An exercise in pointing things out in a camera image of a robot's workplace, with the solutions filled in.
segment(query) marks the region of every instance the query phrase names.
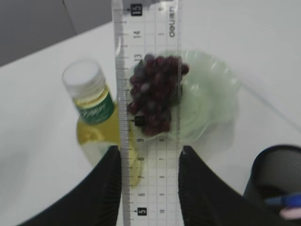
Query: bottle label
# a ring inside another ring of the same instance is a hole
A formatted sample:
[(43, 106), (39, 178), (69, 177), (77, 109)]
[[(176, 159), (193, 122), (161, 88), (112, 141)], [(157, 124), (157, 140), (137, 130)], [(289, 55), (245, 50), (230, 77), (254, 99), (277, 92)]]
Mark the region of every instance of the bottle label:
[(91, 108), (82, 108), (76, 106), (79, 111), (80, 117), (87, 124), (98, 124), (106, 121), (114, 112), (114, 103), (110, 94), (96, 106)]

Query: white bottle cap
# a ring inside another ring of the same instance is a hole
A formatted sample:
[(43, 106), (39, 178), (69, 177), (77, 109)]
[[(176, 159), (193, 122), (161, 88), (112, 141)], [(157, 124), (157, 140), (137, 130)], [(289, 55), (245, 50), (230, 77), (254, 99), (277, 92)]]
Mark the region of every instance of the white bottle cap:
[(80, 60), (63, 72), (63, 83), (71, 97), (87, 97), (105, 86), (104, 74), (94, 60)]

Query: table surface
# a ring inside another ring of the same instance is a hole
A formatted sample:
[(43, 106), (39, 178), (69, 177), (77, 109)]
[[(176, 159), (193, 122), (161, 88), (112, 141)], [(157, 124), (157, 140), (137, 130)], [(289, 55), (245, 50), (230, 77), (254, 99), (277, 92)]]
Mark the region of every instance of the table surface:
[[(186, 0), (183, 47), (225, 60), (242, 81), (239, 117), (201, 142), (199, 155), (242, 193), (257, 154), (301, 143), (298, 0)], [(0, 68), (0, 225), (37, 214), (90, 171), (76, 140), (77, 112), (61, 75), (89, 57), (116, 95), (112, 23)]]

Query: black mesh pen holder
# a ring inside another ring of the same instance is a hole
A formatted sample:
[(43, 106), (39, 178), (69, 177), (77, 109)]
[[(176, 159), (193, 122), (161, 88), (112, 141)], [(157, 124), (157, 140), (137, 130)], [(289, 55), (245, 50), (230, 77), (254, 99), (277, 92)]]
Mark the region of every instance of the black mesh pen holder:
[[(264, 200), (298, 192), (301, 192), (301, 148), (277, 145), (262, 151), (253, 163), (244, 197), (278, 215), (280, 209), (268, 207)], [(301, 220), (289, 222), (301, 225)]]

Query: ruler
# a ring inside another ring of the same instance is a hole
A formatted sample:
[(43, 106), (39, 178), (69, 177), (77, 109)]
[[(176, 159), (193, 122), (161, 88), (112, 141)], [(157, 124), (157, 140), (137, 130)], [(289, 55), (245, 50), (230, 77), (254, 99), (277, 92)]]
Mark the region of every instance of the ruler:
[[(124, 226), (182, 226), (178, 198), (180, 106), (172, 111), (176, 134), (149, 139), (132, 123), (128, 72), (143, 57), (181, 52), (182, 0), (112, 0), (115, 62), (119, 102), (122, 209)], [(137, 144), (141, 172), (133, 187), (130, 143)]]

